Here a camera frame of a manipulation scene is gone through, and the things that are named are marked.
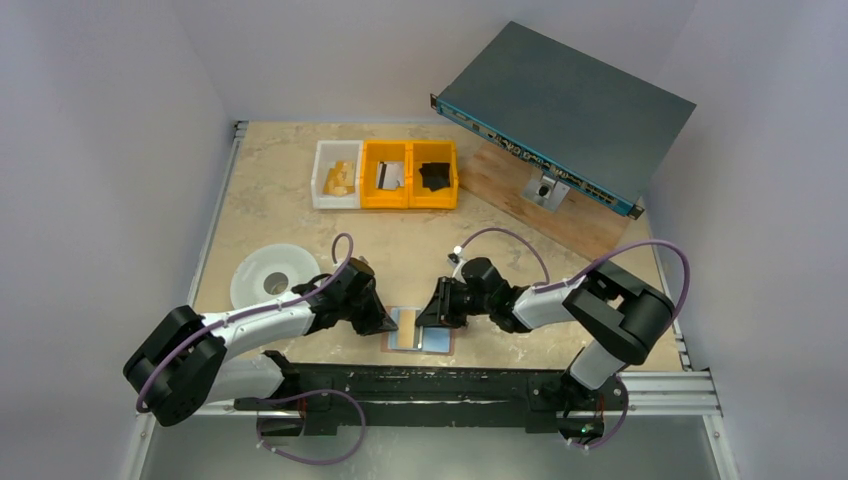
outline yellow plastic bin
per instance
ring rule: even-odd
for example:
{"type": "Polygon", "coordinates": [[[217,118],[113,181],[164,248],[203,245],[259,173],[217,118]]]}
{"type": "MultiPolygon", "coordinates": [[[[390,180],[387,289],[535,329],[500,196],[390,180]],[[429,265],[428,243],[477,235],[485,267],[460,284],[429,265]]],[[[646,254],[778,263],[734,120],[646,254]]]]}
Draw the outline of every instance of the yellow plastic bin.
{"type": "Polygon", "coordinates": [[[456,168],[456,144],[451,141],[413,140],[410,143],[411,161],[407,178],[411,178],[409,208],[456,208],[459,194],[459,173],[456,168]],[[424,186],[421,166],[425,163],[449,163],[450,187],[431,191],[424,186]]]}
{"type": "Polygon", "coordinates": [[[362,208],[409,208],[409,144],[395,140],[365,140],[359,176],[362,208]],[[395,190],[377,188],[380,162],[403,162],[404,185],[395,190]]]}

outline white plastic bin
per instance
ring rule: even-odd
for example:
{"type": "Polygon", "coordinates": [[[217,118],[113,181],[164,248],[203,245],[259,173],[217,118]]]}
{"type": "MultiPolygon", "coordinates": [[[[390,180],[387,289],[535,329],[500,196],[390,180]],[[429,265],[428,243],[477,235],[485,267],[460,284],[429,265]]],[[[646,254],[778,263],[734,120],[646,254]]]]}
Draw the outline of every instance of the white plastic bin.
{"type": "Polygon", "coordinates": [[[320,140],[315,149],[315,164],[312,166],[312,208],[359,208],[359,176],[361,168],[361,140],[320,140]],[[324,194],[324,183],[327,181],[327,174],[336,165],[336,162],[342,161],[356,162],[353,193],[342,197],[324,194]]]}

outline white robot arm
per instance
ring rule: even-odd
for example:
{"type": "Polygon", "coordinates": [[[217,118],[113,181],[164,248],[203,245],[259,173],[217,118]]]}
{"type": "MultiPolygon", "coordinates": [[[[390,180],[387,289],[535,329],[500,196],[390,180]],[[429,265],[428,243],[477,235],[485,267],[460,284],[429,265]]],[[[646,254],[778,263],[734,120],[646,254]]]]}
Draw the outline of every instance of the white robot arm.
{"type": "Polygon", "coordinates": [[[668,297],[610,261],[573,283],[541,287],[510,286],[485,257],[456,261],[463,281],[440,278],[416,325],[459,328],[467,315],[488,314],[506,332],[527,333],[576,320],[594,341],[577,355],[567,377],[589,391],[625,366],[644,363],[673,320],[668,297]]]}
{"type": "Polygon", "coordinates": [[[139,392],[139,410],[143,401],[163,426],[174,425],[204,403],[272,396],[285,380],[285,359],[236,357],[339,320],[351,322],[359,335],[397,329],[377,296],[374,271],[361,260],[349,259],[337,274],[252,307],[203,315],[175,308],[130,357],[124,377],[139,392]]]}

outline tabletop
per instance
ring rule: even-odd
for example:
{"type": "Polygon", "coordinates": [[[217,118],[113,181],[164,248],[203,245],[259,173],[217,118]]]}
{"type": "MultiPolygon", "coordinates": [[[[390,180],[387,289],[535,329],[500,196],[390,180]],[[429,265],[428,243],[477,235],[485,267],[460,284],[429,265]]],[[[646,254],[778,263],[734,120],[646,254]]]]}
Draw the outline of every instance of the tabletop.
{"type": "MultiPolygon", "coordinates": [[[[377,293],[387,306],[423,307],[436,279],[450,275],[446,255],[481,228],[508,228],[527,239],[545,260],[552,281],[577,273],[588,261],[464,190],[456,210],[394,212],[314,210],[310,176],[319,140],[453,140],[462,164],[484,140],[455,125],[250,122],[236,159],[218,225],[209,246],[195,310],[231,310],[230,281],[239,264],[266,245],[291,243],[308,250],[323,272],[332,271],[330,244],[339,232],[355,239],[354,255],[375,271],[377,293]]],[[[650,237],[647,214],[633,221],[621,243],[650,237]]],[[[525,246],[491,232],[465,250],[466,257],[489,257],[514,285],[543,279],[525,246]]],[[[616,263],[661,289],[650,248],[634,249],[616,263]]],[[[382,335],[360,337],[350,324],[306,337],[280,340],[265,349],[279,350],[293,362],[365,365],[456,366],[564,369],[592,337],[576,322],[548,325],[528,334],[508,334],[485,316],[469,317],[455,332],[452,355],[387,353],[382,335]]],[[[647,361],[634,370],[680,371],[671,331],[657,342],[647,361]]]]}

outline wooden stand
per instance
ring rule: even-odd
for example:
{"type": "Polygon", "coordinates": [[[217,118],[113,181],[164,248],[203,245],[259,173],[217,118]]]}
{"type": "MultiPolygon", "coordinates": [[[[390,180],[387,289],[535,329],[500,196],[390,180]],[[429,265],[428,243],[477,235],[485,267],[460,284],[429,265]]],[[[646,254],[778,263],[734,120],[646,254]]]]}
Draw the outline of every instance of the wooden stand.
{"type": "Polygon", "coordinates": [[[569,250],[595,259],[615,248],[630,219],[571,190],[556,212],[521,196],[535,169],[485,144],[459,171],[459,185],[569,250]]]}

